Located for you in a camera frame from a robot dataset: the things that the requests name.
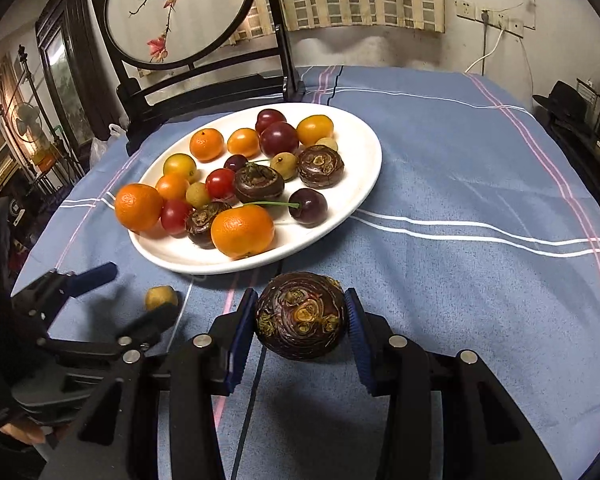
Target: silver bolt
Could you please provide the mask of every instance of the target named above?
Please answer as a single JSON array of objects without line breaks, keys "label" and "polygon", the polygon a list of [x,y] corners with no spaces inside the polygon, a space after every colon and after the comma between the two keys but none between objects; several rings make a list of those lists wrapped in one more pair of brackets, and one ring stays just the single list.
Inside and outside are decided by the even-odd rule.
[{"label": "silver bolt", "polygon": [[126,364],[131,365],[137,362],[141,355],[142,354],[138,350],[129,350],[128,352],[125,352],[125,354],[122,356],[122,360]]},{"label": "silver bolt", "polygon": [[389,337],[389,344],[393,348],[404,348],[407,343],[407,338],[405,338],[403,335],[392,335]]},{"label": "silver bolt", "polygon": [[204,348],[209,346],[211,341],[213,341],[213,339],[211,339],[211,336],[208,334],[200,334],[193,338],[193,345],[197,346],[198,348]]},{"label": "silver bolt", "polygon": [[464,361],[467,365],[474,365],[478,362],[478,355],[471,350],[462,350],[460,359],[462,359],[462,361]]}]

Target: green stem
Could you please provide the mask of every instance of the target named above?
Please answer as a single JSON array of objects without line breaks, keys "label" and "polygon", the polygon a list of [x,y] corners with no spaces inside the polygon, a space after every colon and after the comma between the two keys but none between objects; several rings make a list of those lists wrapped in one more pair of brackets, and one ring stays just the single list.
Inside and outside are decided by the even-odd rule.
[{"label": "green stem", "polygon": [[300,207],[300,204],[289,203],[289,202],[249,202],[248,204],[245,204],[245,205],[286,205],[289,207],[293,207],[295,209],[298,209]]}]

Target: plate rim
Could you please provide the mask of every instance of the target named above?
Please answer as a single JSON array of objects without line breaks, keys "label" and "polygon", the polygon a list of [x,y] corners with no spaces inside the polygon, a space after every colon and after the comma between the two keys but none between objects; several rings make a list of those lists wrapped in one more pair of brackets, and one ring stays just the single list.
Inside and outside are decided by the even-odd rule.
[{"label": "plate rim", "polygon": [[152,264],[155,264],[158,267],[161,267],[163,269],[171,270],[173,272],[178,272],[179,274],[188,274],[191,276],[214,276],[214,275],[219,275],[219,274],[229,274],[231,272],[240,272],[241,270],[249,270],[249,269],[255,269],[257,267],[264,267],[268,264],[272,264],[272,263],[278,262],[279,260],[287,258],[288,256],[292,256],[293,254],[298,253],[299,251],[302,251],[303,249],[307,248],[309,245],[314,244],[315,242],[318,242],[319,240],[324,238],[327,234],[329,234],[331,231],[333,231],[333,229],[335,229],[340,224],[342,224],[345,220],[347,220],[355,212],[355,210],[358,207],[360,207],[362,202],[364,202],[366,200],[366,198],[369,196],[369,194],[375,187],[375,184],[377,183],[378,177],[380,176],[380,171],[382,169],[382,145],[380,144],[380,139],[378,138],[377,134],[372,129],[372,127],[369,126],[369,124],[367,124],[366,121],[362,120],[360,117],[356,116],[355,114],[352,114],[351,112],[349,112],[347,110],[342,110],[342,108],[331,107],[331,106],[322,105],[322,104],[318,104],[318,103],[275,103],[275,104],[268,104],[268,105],[260,105],[260,106],[256,106],[256,107],[245,108],[244,110],[238,110],[236,112],[226,114],[222,117],[219,117],[217,119],[209,121],[208,123],[202,124],[202,126],[196,127],[191,132],[186,133],[185,135],[180,137],[178,140],[173,142],[168,148],[162,150],[162,152],[149,165],[149,167],[146,169],[146,171],[144,171],[144,173],[142,174],[142,176],[139,179],[139,182],[142,182],[142,180],[152,170],[152,168],[157,163],[158,159],[161,157],[161,155],[163,153],[170,150],[173,146],[175,146],[177,143],[179,143],[182,139],[184,139],[187,136],[190,136],[192,133],[194,133],[198,130],[201,130],[203,128],[213,127],[214,123],[217,123],[218,121],[222,121],[225,118],[230,117],[233,114],[245,112],[248,110],[253,110],[253,111],[264,110],[265,108],[272,108],[272,107],[276,107],[276,106],[289,107],[290,105],[292,105],[292,106],[311,105],[312,108],[313,107],[321,107],[321,108],[329,108],[331,110],[333,110],[333,109],[338,110],[339,112],[342,112],[342,113],[345,113],[347,115],[354,117],[358,121],[362,121],[362,123],[365,124],[366,127],[369,128],[369,131],[373,134],[373,142],[376,144],[377,150],[375,153],[375,157],[373,158],[373,163],[370,167],[371,178],[369,179],[369,181],[371,182],[371,184],[370,184],[370,186],[368,186],[368,189],[363,193],[363,195],[361,195],[360,199],[358,201],[356,201],[356,203],[354,205],[349,206],[349,208],[346,209],[347,213],[341,219],[339,219],[339,221],[335,222],[327,231],[325,231],[323,234],[321,234],[320,237],[315,238],[315,239],[310,239],[310,237],[309,237],[308,241],[301,242],[300,245],[295,246],[293,248],[293,251],[290,253],[289,252],[284,253],[284,251],[283,251],[283,254],[280,254],[280,255],[275,254],[275,252],[274,252],[275,249],[283,249],[284,246],[282,246],[280,248],[274,248],[273,250],[268,250],[268,251],[265,251],[260,254],[255,254],[254,256],[249,256],[248,258],[232,260],[228,263],[222,263],[222,264],[210,264],[208,266],[205,266],[204,268],[201,268],[200,266],[191,266],[191,265],[165,262],[164,260],[162,260],[162,259],[154,256],[152,253],[148,252],[146,249],[144,249],[140,245],[140,243],[138,241],[138,238],[140,238],[140,235],[127,230],[128,234],[129,234],[129,238],[131,238],[131,243],[136,248],[136,250],[145,259],[149,260]]}]

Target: white wall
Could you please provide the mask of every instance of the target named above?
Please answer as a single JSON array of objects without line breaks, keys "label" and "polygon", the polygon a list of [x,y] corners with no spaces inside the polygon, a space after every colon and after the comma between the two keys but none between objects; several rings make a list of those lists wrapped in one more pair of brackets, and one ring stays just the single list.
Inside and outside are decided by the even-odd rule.
[{"label": "white wall", "polygon": [[[468,0],[478,6],[502,9],[516,6],[524,0]],[[16,0],[0,22],[0,58],[8,52],[15,59],[20,42],[27,47],[32,72],[43,80],[38,70],[33,23],[47,0]],[[535,12],[526,6],[510,11],[526,25],[524,44],[531,65],[534,93],[548,94],[558,79],[575,85],[576,78],[591,79],[600,89],[600,19],[586,0],[536,0]],[[91,22],[95,17],[91,9]],[[118,84],[104,49],[99,30],[95,31],[98,49],[103,59],[107,82],[112,89]],[[497,30],[489,28],[488,45],[497,38]],[[267,44],[272,38],[256,40]],[[227,47],[244,50],[256,46]],[[464,71],[481,56],[482,25],[455,16],[454,0],[446,0],[446,33],[436,34],[395,27],[336,27],[301,30],[291,34],[295,63],[308,65],[370,65],[406,66],[426,70]],[[248,72],[260,72],[269,66],[259,62]],[[531,106],[531,79],[519,40],[504,35],[496,53],[486,61],[486,76],[511,92],[524,105]],[[209,81],[209,76],[200,78]],[[43,104],[55,117],[48,91],[42,83]]]}]

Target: white plate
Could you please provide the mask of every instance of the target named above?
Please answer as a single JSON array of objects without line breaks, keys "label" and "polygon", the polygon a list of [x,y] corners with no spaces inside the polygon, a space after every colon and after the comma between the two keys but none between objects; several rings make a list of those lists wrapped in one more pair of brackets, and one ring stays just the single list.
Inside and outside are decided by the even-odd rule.
[{"label": "white plate", "polygon": [[[262,254],[240,260],[232,260],[217,249],[201,249],[186,235],[171,237],[163,231],[159,223],[151,231],[139,235],[129,231],[133,245],[147,260],[184,274],[224,274],[254,269],[290,256],[316,242],[346,220],[368,196],[382,165],[380,141],[364,121],[343,110],[311,103],[282,103],[235,112],[199,129],[216,128],[227,140],[239,128],[252,128],[258,112],[264,108],[281,111],[293,126],[297,126],[305,117],[315,114],[327,115],[333,121],[334,139],[344,161],[345,173],[335,186],[319,190],[329,203],[327,219],[318,226],[307,228],[295,222],[286,207],[269,207],[267,210],[275,223],[275,238],[271,248]],[[140,183],[155,186],[162,176],[162,166],[168,156],[173,153],[190,153],[189,139],[193,133],[186,135],[162,153],[144,173]],[[206,164],[199,163],[200,180],[204,182],[211,171],[222,168],[229,156],[229,153],[225,153]],[[291,193],[301,187],[305,186],[299,177],[287,182],[281,200],[286,201]]]}]

